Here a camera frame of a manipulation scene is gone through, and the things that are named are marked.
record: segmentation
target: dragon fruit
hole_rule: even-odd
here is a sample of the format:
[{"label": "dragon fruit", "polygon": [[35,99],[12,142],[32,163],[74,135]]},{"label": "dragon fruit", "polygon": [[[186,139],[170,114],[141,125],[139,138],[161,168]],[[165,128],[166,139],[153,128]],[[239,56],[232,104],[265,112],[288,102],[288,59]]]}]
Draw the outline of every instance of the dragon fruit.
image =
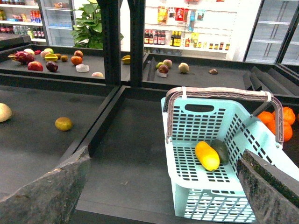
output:
[{"label": "dragon fruit", "polygon": [[24,51],[18,51],[17,53],[11,54],[8,57],[14,62],[20,62],[24,65],[34,61],[34,56]]}]

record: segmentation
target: brown fruit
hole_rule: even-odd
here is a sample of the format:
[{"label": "brown fruit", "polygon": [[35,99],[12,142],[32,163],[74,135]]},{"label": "brown fruit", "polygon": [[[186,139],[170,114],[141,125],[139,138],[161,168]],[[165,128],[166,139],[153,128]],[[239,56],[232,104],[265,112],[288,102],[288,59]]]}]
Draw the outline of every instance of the brown fruit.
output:
[{"label": "brown fruit", "polygon": [[58,60],[61,58],[61,54],[55,54],[58,57]]},{"label": "brown fruit", "polygon": [[66,55],[62,55],[62,56],[60,57],[60,60],[61,60],[62,62],[67,62],[68,59],[69,59],[69,58],[68,58]]}]

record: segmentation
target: orange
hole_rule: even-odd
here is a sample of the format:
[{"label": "orange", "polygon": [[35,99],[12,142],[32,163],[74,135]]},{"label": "orange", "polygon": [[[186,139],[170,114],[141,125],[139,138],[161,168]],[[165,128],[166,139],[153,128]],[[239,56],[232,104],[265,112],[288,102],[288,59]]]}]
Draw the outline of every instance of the orange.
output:
[{"label": "orange", "polygon": [[79,56],[72,56],[71,57],[71,62],[74,64],[74,65],[78,65],[78,64],[81,64],[83,62],[83,59]]},{"label": "orange", "polygon": [[[269,130],[270,130],[273,134],[276,133],[276,132],[275,132],[275,120],[270,121],[270,122],[268,123],[267,127],[269,128]],[[291,125],[290,125],[288,122],[286,122],[286,121],[284,120],[284,142],[290,140],[292,136],[293,136],[293,130],[292,130],[292,127],[291,127]]]},{"label": "orange", "polygon": [[273,114],[267,111],[261,112],[257,118],[259,118],[265,125],[274,120]]},{"label": "orange", "polygon": [[294,124],[294,122],[296,120],[296,115],[292,108],[287,107],[287,106],[283,107],[283,114],[284,114],[284,120],[286,122],[288,122],[290,125]]},{"label": "orange", "polygon": [[73,127],[73,123],[69,118],[60,117],[55,121],[55,126],[60,131],[68,131]]}]

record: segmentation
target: red apple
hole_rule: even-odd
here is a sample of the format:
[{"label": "red apple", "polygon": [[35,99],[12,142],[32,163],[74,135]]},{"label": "red apple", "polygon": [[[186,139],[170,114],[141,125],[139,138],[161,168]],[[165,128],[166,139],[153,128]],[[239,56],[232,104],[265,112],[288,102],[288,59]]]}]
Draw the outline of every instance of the red apple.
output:
[{"label": "red apple", "polygon": [[31,71],[43,71],[43,65],[37,61],[30,62],[27,65],[27,68],[28,68],[28,70],[31,70]]},{"label": "red apple", "polygon": [[74,56],[79,56],[79,57],[83,58],[83,53],[81,50],[76,50],[74,53]]},{"label": "red apple", "polygon": [[167,73],[168,73],[168,66],[167,66],[166,64],[162,64],[162,65],[159,67],[159,72],[164,73],[164,74],[167,74]]}]

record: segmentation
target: glass door fridge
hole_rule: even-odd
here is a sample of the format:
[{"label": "glass door fridge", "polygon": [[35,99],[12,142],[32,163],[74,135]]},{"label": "glass door fridge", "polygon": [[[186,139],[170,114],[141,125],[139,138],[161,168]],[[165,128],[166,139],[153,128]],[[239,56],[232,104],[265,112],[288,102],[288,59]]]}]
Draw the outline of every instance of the glass door fridge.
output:
[{"label": "glass door fridge", "polygon": [[[257,16],[251,42],[244,61],[254,63],[276,63],[279,52],[296,14],[298,0],[264,0]],[[293,51],[299,50],[298,35],[294,35]]]},{"label": "glass door fridge", "polygon": [[74,16],[71,0],[40,0],[50,46],[73,47]]}]

